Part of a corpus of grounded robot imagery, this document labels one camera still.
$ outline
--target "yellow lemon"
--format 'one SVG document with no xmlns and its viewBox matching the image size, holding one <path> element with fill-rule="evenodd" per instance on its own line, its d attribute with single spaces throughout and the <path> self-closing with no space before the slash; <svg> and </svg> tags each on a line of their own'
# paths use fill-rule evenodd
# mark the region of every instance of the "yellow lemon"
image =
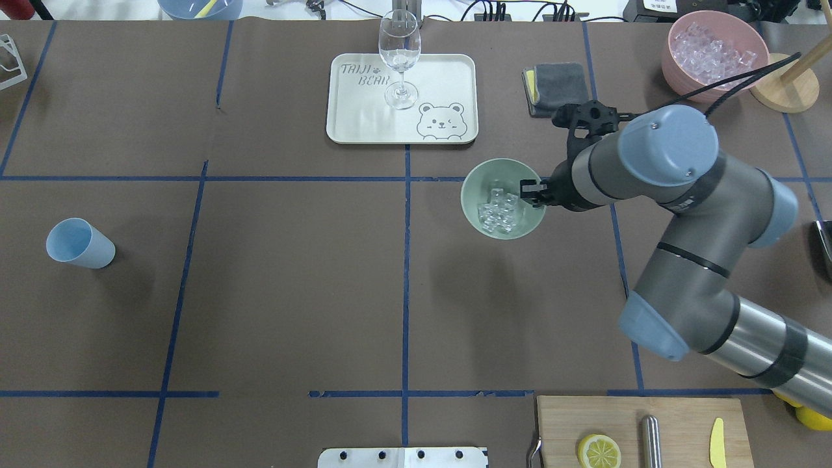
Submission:
<svg viewBox="0 0 832 468">
<path fill-rule="evenodd" d="M 782 401 L 785 401 L 786 403 L 788 403 L 788 404 L 790 404 L 790 405 L 794 406 L 795 408 L 800 408 L 801 406 L 803 406 L 803 405 L 801 405 L 800 403 L 798 403 L 797 401 L 794 401 L 794 400 L 792 400 L 792 399 L 790 399 L 790 398 L 788 398 L 788 397 L 786 397 L 786 396 L 782 396 L 781 394 L 779 394 L 779 393 L 777 393 L 777 392 L 774 392 L 774 393 L 775 393 L 775 396 L 776 396 L 777 398 L 780 398 Z"/>
<path fill-rule="evenodd" d="M 812 431 L 832 431 L 832 419 L 805 406 L 795 409 L 798 421 Z"/>
<path fill-rule="evenodd" d="M 610 437 L 590 434 L 577 445 L 577 458 L 583 468 L 619 468 L 622 451 Z"/>
</svg>

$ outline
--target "wooden cutting board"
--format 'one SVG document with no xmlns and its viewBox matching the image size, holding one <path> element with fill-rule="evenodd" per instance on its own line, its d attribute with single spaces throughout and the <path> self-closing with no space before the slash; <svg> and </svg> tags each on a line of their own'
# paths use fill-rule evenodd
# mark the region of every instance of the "wooden cutting board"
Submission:
<svg viewBox="0 0 832 468">
<path fill-rule="evenodd" d="M 580 466 L 578 442 L 589 434 L 606 434 L 622 450 L 622 468 L 640 468 L 641 418 L 648 414 L 659 420 L 663 466 L 711 468 L 711 427 L 720 417 L 725 422 L 728 468 L 754 468 L 739 400 L 642 396 L 539 396 L 543 465 Z"/>
</svg>

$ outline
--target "green bowl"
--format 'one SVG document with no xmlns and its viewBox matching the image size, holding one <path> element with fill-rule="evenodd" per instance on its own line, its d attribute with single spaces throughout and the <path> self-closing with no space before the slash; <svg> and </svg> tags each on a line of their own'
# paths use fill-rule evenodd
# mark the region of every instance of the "green bowl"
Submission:
<svg viewBox="0 0 832 468">
<path fill-rule="evenodd" d="M 480 163 L 465 177 L 463 189 L 459 194 L 459 200 L 463 205 L 463 213 L 477 231 L 494 239 L 510 240 L 517 239 L 533 231 L 546 212 L 546 207 L 535 208 L 526 202 L 520 202 L 522 218 L 517 228 L 506 234 L 499 230 L 488 232 L 483 229 L 479 221 L 477 208 L 482 203 L 488 203 L 488 197 L 492 188 L 502 188 L 506 193 L 519 195 L 520 181 L 522 179 L 534 179 L 540 182 L 540 177 L 535 171 L 520 161 L 501 157 Z"/>
</svg>

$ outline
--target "glass base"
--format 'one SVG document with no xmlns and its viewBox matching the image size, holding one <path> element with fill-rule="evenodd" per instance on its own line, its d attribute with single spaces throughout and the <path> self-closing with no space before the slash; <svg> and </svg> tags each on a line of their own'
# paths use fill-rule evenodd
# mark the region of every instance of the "glass base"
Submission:
<svg viewBox="0 0 832 468">
<path fill-rule="evenodd" d="M 404 88 L 395 82 L 384 91 L 384 100 L 393 109 L 410 109 L 418 99 L 418 90 L 411 82 L 404 82 Z"/>
</svg>

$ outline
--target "gray robotic arm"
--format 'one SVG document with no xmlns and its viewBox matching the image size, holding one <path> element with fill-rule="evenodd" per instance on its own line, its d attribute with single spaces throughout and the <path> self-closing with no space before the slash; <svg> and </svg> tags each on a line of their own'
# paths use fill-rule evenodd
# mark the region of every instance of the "gray robotic arm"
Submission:
<svg viewBox="0 0 832 468">
<path fill-rule="evenodd" d="M 562 107 L 553 121 L 570 127 L 568 159 L 541 184 L 521 182 L 521 198 L 580 212 L 643 195 L 674 213 L 619 327 L 666 359 L 692 349 L 832 417 L 832 341 L 725 289 L 747 246 L 794 224 L 794 193 L 722 152 L 692 107 L 662 107 L 618 132 L 630 118 L 597 101 Z"/>
</svg>

